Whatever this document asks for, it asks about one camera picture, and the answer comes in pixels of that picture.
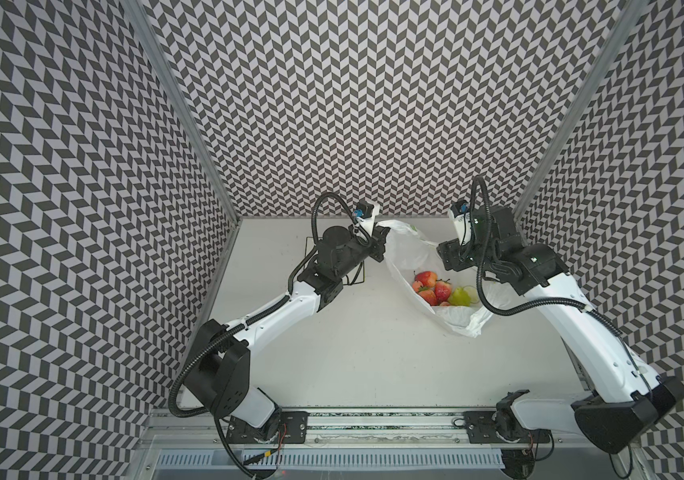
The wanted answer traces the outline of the white plastic bag lemon print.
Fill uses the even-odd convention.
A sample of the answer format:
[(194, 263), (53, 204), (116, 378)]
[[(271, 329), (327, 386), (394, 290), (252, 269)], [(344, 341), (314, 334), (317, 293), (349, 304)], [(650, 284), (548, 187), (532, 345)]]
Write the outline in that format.
[[(472, 267), (462, 272), (450, 272), (438, 255), (438, 244), (429, 240), (417, 227), (400, 220), (385, 220), (381, 224), (389, 229), (384, 264), (395, 281), (396, 289), (410, 306), (449, 332), (466, 337), (480, 336), (493, 314), (478, 298), (477, 269)], [(429, 305), (412, 287), (416, 275), (426, 271), (449, 281), (455, 289), (467, 287), (470, 301), (459, 306)]]

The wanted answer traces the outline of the red fake strawberry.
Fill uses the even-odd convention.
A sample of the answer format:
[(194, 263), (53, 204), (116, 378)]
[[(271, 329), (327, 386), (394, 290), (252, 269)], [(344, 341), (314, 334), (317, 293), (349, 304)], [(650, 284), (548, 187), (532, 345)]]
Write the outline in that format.
[(415, 281), (419, 283), (420, 288), (434, 288), (438, 275), (434, 271), (423, 271), (415, 276)]

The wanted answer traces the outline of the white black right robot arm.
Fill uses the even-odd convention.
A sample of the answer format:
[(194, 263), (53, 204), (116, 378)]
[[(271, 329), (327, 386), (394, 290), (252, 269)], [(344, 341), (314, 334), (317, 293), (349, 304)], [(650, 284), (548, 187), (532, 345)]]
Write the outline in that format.
[(441, 243), (444, 267), (473, 268), (482, 305), (498, 316), (538, 310), (587, 373), (591, 391), (540, 398), (528, 390), (497, 404), (497, 431), (583, 435), (619, 454), (684, 400), (684, 384), (663, 376), (632, 352), (620, 330), (587, 299), (562, 258), (545, 244), (525, 245), (508, 207), (460, 200), (448, 211), (457, 237)]

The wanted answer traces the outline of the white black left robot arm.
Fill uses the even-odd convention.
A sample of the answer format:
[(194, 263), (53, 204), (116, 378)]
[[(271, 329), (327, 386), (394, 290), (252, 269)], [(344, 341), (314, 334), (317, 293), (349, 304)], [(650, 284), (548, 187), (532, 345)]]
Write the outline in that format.
[(273, 426), (281, 407), (252, 384), (252, 357), (327, 307), (343, 290), (346, 276), (367, 259), (382, 262), (389, 232), (380, 223), (369, 223), (359, 237), (353, 226), (332, 226), (289, 275), (284, 294), (228, 323), (205, 323), (172, 384), (172, 414), (210, 414), (216, 420), (233, 416), (253, 428)]

